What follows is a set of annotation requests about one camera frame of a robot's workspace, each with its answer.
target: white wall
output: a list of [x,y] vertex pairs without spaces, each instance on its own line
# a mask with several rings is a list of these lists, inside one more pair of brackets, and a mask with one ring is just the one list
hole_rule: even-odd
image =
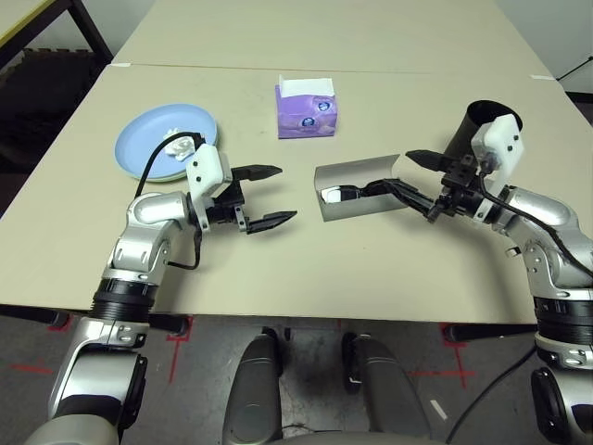
[[[497,0],[554,77],[593,55],[593,0]],[[593,93],[593,62],[561,81],[566,91]]]
[[[115,55],[155,0],[83,0],[107,46]],[[85,49],[88,44],[69,13],[62,14],[28,45],[29,48]]]

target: white tissue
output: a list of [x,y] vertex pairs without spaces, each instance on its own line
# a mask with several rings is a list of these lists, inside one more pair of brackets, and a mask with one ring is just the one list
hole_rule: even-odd
[[[181,130],[177,127],[170,128],[163,136],[163,140],[179,133],[180,131]],[[194,140],[191,138],[191,136],[180,137],[179,139],[169,142],[165,146],[165,153],[170,156],[174,156],[180,162],[188,156],[193,155],[195,152],[196,149],[194,148]]]
[[334,83],[332,79],[295,79],[285,81],[282,76],[278,80],[280,97],[293,95],[328,95],[334,96]]

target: red tape mark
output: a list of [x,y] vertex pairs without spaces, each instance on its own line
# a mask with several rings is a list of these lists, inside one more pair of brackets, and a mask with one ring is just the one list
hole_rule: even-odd
[[461,381],[461,387],[463,389],[467,388],[467,381],[465,380],[465,377],[468,375],[464,369],[463,369],[463,362],[461,361],[461,354],[460,354],[460,349],[461,348],[465,348],[467,345],[465,343],[456,343],[456,342],[452,342],[452,341],[448,341],[445,338],[445,334],[444,331],[447,328],[447,326],[449,326],[450,323],[439,323],[438,327],[441,330],[441,335],[443,336],[443,346],[445,346],[446,348],[453,348],[453,350],[455,351],[455,361],[457,362],[457,367],[459,369],[458,371],[458,376],[460,377],[460,381]]
[[53,374],[54,371],[48,368],[42,368],[40,366],[31,366],[29,364],[11,364],[10,368],[15,369],[17,371],[22,371],[23,373],[33,373],[33,374]]
[[192,326],[194,325],[194,317],[187,317],[187,321],[189,326],[187,327],[187,332],[184,336],[167,336],[167,341],[173,341],[175,343],[175,349],[173,350],[173,358],[170,363],[170,370],[169,370],[169,383],[173,383],[175,380],[175,370],[177,369],[177,358],[179,356],[179,346],[189,341],[189,336],[192,333]]

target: beige table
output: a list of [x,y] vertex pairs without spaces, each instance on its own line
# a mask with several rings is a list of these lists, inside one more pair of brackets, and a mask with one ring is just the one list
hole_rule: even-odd
[[[294,74],[281,71],[285,77]],[[462,218],[431,225],[412,210],[323,222],[316,166],[441,150],[470,102],[491,98],[524,119],[526,153],[513,183],[558,197],[592,234],[593,133],[554,82],[522,76],[327,73],[340,115],[335,137],[276,138],[276,70],[108,67],[0,220],[2,302],[89,307],[137,182],[113,159],[122,128],[152,107],[188,102],[220,125],[234,166],[270,163],[282,175],[246,184],[246,213],[298,210],[285,225],[243,235],[216,226],[195,272],[169,269],[161,311],[459,322],[533,322],[511,241]],[[319,72],[303,72],[316,77]],[[404,180],[435,196],[440,175],[410,161]],[[146,190],[186,190],[184,181]],[[177,256],[190,260],[190,238]]]
[[494,0],[157,0],[115,61],[549,75]]

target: wire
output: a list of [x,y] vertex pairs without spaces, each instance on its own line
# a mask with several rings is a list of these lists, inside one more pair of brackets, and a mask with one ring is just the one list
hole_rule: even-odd
[[[163,140],[163,142],[158,144],[157,148],[155,148],[153,150],[153,152],[150,155],[150,158],[148,158],[148,161],[146,162],[145,169],[142,172],[142,177],[140,178],[140,183],[138,184],[138,188],[136,188],[136,193],[134,195],[134,199],[136,199],[137,197],[142,195],[142,189],[145,187],[146,179],[148,178],[148,174],[150,173],[150,169],[152,168],[152,164],[155,162],[155,159],[157,158],[158,153],[160,153],[160,151],[165,146],[167,146],[174,140],[179,139],[180,137],[186,137],[186,136],[190,136],[194,140],[194,147],[196,148],[196,150],[198,150],[200,148],[200,146],[205,142],[204,138],[202,137],[202,135],[200,133],[180,132],[180,133],[176,133],[176,134],[169,136],[167,139]],[[194,264],[192,264],[190,266],[188,264],[182,264],[180,262],[168,261],[167,265],[172,266],[172,267],[177,267],[179,269],[185,269],[186,271],[193,271],[193,270],[197,269],[197,266],[199,266],[199,264],[200,264],[200,248],[201,248],[201,246],[202,246],[202,231],[197,227],[196,231],[194,232]]]
[[288,428],[304,429],[304,430],[308,431],[309,433],[338,433],[338,432],[342,431],[341,429],[313,429],[313,428],[309,428],[308,426],[306,426],[305,424],[303,424],[301,422],[283,426],[282,430],[284,431],[285,429],[288,429]]
[[472,412],[472,409],[475,408],[475,405],[477,405],[485,396],[487,396],[488,393],[492,389],[494,389],[494,387],[496,385],[498,385],[502,380],[504,380],[506,377],[508,377],[509,375],[511,375],[517,369],[519,369],[523,363],[527,362],[531,358],[531,356],[534,355],[535,352],[536,352],[536,347],[534,346],[523,357],[521,357],[521,359],[519,359],[515,364],[511,365],[509,367],[509,369],[507,369],[502,374],[500,374],[497,378],[495,378],[494,380],[492,380],[492,383],[490,383],[490,385],[488,385],[480,393],[480,395],[475,398],[475,400],[470,404],[470,406],[468,406],[465,409],[465,411],[461,414],[461,416],[457,420],[457,422],[455,422],[455,425],[451,428],[451,432],[448,433],[448,436],[447,436],[447,439],[445,440],[445,443],[450,444],[451,441],[455,438],[455,435],[457,434],[457,431],[460,429],[461,425],[463,424],[463,422],[465,421],[465,419],[467,418],[467,416],[470,415],[470,413]]
[[194,147],[196,148],[196,150],[198,150],[199,147],[204,143],[204,138],[202,137],[202,135],[200,133],[193,133],[193,132],[176,133],[172,136],[169,136],[167,139],[163,140],[163,142],[158,144],[157,148],[154,149],[154,151],[150,155],[150,158],[148,158],[148,161],[146,162],[145,170],[142,172],[142,177],[140,178],[140,184],[138,184],[138,188],[136,188],[136,194],[134,195],[134,199],[136,199],[137,197],[142,195],[142,189],[145,187],[146,178],[148,178],[148,174],[150,173],[152,164],[155,162],[155,159],[157,158],[158,153],[160,153],[160,150],[162,150],[165,146],[167,146],[174,140],[179,139],[180,137],[186,137],[186,136],[190,136],[194,140]]
[[200,265],[200,249],[202,247],[202,231],[196,227],[196,231],[194,232],[194,264],[191,266],[187,264],[182,264],[180,262],[175,261],[168,261],[167,265],[172,267],[177,267],[179,269],[185,269],[186,271],[194,271],[197,269],[197,266]]
[[486,177],[486,172],[480,172],[480,174],[478,175],[480,193],[482,193],[482,195],[487,200],[492,201],[494,204],[502,207],[505,210],[508,210],[518,216],[525,218],[526,220],[531,221],[533,224],[537,225],[539,228],[544,230],[552,238],[552,241],[554,241],[556,246],[558,246],[558,249],[560,250],[562,255],[564,255],[564,257],[566,257],[566,259],[568,259],[568,261],[576,269],[578,269],[579,271],[581,271],[583,273],[586,273],[588,276],[593,278],[593,271],[589,270],[585,264],[583,264],[577,258],[574,257],[574,255],[570,252],[570,250],[564,245],[564,243],[561,240],[561,238],[559,237],[558,231],[556,229],[554,229],[552,226],[546,224],[545,222],[541,221],[534,215],[527,213],[526,211],[519,210],[516,207],[513,207],[510,204],[507,204],[502,199],[499,199],[499,198],[495,197],[494,195],[491,195],[490,193],[488,193],[488,191],[486,190],[486,185],[484,184],[485,177]]
[[587,58],[587,60],[585,60],[585,61],[584,61],[583,63],[581,63],[580,65],[578,65],[578,66],[574,67],[572,70],[568,71],[567,73],[563,74],[562,76],[560,76],[560,77],[557,77],[557,78],[556,78],[556,81],[558,81],[558,82],[559,82],[559,81],[561,81],[561,80],[562,80],[562,79],[564,79],[566,76],[568,76],[568,75],[572,74],[573,72],[575,72],[575,71],[576,71],[576,70],[578,70],[579,68],[581,68],[581,67],[584,67],[584,66],[585,66],[587,63],[589,63],[590,61],[593,61],[593,56],[589,56],[589,57]]

